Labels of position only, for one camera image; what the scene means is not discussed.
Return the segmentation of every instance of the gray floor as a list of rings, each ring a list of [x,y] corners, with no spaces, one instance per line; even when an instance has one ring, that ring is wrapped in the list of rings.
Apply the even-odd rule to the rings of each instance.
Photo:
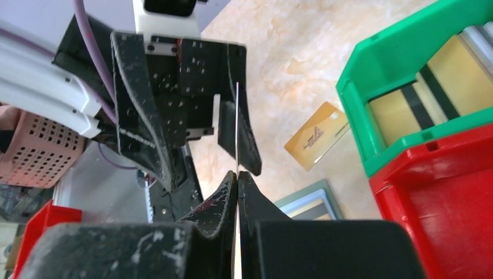
[[[132,0],[85,0],[89,14],[119,30],[135,30]],[[229,0],[198,2],[195,14],[203,30],[229,3]],[[1,0],[0,20],[24,29],[58,45],[73,16],[69,0]]]

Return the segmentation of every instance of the perforated plastic basket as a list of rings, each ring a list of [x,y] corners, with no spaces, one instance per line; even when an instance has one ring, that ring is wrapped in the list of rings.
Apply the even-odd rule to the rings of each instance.
[[[47,118],[22,112],[0,157],[0,183],[49,188],[82,154],[84,138]]]

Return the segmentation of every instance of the thin white line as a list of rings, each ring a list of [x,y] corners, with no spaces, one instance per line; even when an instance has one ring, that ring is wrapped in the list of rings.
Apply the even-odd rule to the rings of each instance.
[[[236,83],[236,114],[235,114],[235,135],[234,135],[234,145],[235,145],[235,158],[236,158],[236,178],[238,179],[238,104],[240,100],[238,99],[240,92],[240,83]]]

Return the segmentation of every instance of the green plastic bin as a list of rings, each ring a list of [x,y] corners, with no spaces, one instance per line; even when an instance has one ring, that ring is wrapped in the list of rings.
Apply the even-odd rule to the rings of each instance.
[[[368,177],[411,146],[493,122],[493,108],[488,108],[387,146],[368,105],[375,96],[413,81],[451,36],[491,20],[493,0],[441,0],[356,45],[336,89]]]

